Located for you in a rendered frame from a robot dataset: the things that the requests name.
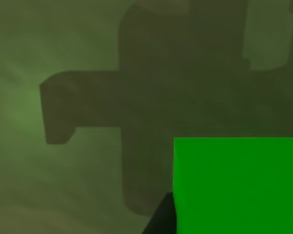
bright green square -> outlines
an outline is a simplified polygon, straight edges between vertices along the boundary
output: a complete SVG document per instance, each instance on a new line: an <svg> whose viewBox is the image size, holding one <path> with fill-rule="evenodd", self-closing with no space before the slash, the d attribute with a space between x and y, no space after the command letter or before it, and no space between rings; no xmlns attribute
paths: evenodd
<svg viewBox="0 0 293 234"><path fill-rule="evenodd" d="M178 234L293 234L293 138L176 138Z"/></svg>

green rectangle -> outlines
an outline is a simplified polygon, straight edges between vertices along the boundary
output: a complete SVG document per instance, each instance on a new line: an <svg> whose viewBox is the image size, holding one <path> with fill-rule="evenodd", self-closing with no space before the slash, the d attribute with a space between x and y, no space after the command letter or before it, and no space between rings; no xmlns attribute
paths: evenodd
<svg viewBox="0 0 293 234"><path fill-rule="evenodd" d="M176 138L178 234L293 234L293 138Z"/></svg>

dark silhouette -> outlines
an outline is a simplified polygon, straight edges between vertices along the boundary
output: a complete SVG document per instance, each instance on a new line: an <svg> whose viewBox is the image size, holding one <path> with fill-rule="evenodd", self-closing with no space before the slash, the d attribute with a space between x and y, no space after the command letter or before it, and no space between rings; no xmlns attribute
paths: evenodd
<svg viewBox="0 0 293 234"><path fill-rule="evenodd" d="M293 43L285 67L252 72L246 11L246 0L194 1L177 16L133 5L119 71L63 72L41 85L47 143L66 143L76 127L120 127L125 203L150 215L171 190L174 137L293 136Z"/></svg>

green block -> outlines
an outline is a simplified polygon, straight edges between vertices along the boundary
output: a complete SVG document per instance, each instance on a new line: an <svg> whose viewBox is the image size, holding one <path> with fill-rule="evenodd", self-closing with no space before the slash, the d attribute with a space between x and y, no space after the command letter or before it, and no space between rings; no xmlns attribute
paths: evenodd
<svg viewBox="0 0 293 234"><path fill-rule="evenodd" d="M293 138L176 138L178 234L293 234Z"/></svg>

green box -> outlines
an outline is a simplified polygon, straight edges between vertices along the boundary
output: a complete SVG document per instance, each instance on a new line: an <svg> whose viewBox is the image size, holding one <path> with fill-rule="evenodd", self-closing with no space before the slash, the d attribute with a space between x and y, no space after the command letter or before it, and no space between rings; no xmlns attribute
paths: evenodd
<svg viewBox="0 0 293 234"><path fill-rule="evenodd" d="M176 138L178 234L293 234L293 138Z"/></svg>

